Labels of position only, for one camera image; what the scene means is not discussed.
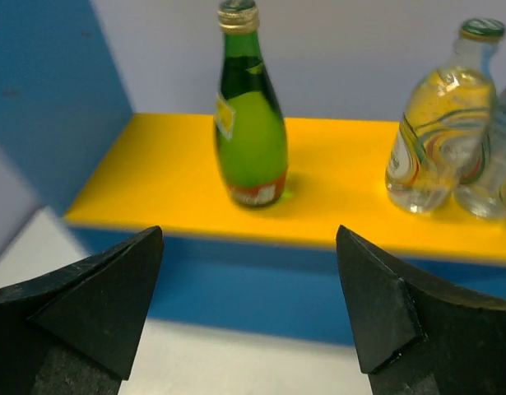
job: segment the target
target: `bottle neck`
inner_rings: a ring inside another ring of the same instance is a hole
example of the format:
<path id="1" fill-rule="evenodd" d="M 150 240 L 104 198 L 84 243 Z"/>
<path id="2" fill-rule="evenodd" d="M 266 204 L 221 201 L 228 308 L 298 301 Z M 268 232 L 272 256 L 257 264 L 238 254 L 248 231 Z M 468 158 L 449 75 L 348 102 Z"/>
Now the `bottle neck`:
<path id="1" fill-rule="evenodd" d="M 496 53 L 497 48 L 498 45 L 496 43 L 459 38 L 454 44 L 454 55 L 441 69 L 465 68 L 481 72 L 483 75 L 491 78 L 490 60 Z"/>
<path id="2" fill-rule="evenodd" d="M 257 31 L 246 35 L 224 35 L 224 43 L 226 58 L 247 56 L 262 59 Z"/>

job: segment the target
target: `clear glass bottle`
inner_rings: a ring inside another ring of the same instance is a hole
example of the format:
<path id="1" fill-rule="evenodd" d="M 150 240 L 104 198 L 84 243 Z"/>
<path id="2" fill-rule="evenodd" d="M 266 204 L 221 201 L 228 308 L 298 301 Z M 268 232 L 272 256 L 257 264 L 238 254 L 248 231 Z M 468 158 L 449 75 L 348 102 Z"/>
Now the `clear glass bottle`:
<path id="1" fill-rule="evenodd" d="M 484 165 L 477 165 L 474 179 L 461 183 L 454 196 L 457 203 L 475 216 L 506 219 L 506 89 L 499 96 L 488 144 L 481 148 Z"/>
<path id="2" fill-rule="evenodd" d="M 388 196 L 411 211 L 432 211 L 459 182 L 490 125 L 495 87 L 489 63 L 505 26 L 463 22 L 454 55 L 411 93 L 386 170 Z"/>
<path id="3" fill-rule="evenodd" d="M 254 0 L 227 0 L 218 11 L 225 56 L 216 99 L 216 155 L 238 203 L 260 207 L 282 194 L 287 173 L 284 118 L 258 43 Z"/>

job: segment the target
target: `orange surface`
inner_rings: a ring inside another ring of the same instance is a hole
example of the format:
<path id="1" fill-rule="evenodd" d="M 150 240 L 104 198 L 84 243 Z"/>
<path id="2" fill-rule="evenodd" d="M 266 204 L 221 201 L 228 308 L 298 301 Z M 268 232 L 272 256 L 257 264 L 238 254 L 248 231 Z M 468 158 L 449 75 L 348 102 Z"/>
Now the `orange surface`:
<path id="1" fill-rule="evenodd" d="M 478 220 L 453 201 L 426 216 L 388 201 L 383 175 L 396 123 L 290 118 L 286 125 L 290 173 L 273 207 L 246 210 L 229 200 L 212 116 L 137 114 L 66 220 L 330 249 L 343 224 L 394 253 L 506 263 L 506 223 Z"/>

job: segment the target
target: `green bottle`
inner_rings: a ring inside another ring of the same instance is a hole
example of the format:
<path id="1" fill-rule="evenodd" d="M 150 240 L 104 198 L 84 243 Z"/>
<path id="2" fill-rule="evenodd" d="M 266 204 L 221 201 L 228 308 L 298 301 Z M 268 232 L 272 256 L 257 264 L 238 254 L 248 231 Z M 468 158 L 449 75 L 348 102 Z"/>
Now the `green bottle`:
<path id="1" fill-rule="evenodd" d="M 258 43 L 254 0 L 226 0 L 218 10 L 225 56 L 216 98 L 216 154 L 230 196 L 249 207 L 282 194 L 287 138 Z"/>

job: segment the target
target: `white floor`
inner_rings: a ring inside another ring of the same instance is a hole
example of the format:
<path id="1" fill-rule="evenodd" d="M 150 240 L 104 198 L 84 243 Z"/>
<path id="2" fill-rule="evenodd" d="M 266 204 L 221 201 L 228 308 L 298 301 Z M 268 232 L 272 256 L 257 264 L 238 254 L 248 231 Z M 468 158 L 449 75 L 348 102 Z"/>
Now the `white floor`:
<path id="1" fill-rule="evenodd" d="M 40 211 L 0 259 L 0 287 L 85 256 Z M 348 347 L 147 320 L 121 395 L 370 395 Z"/>

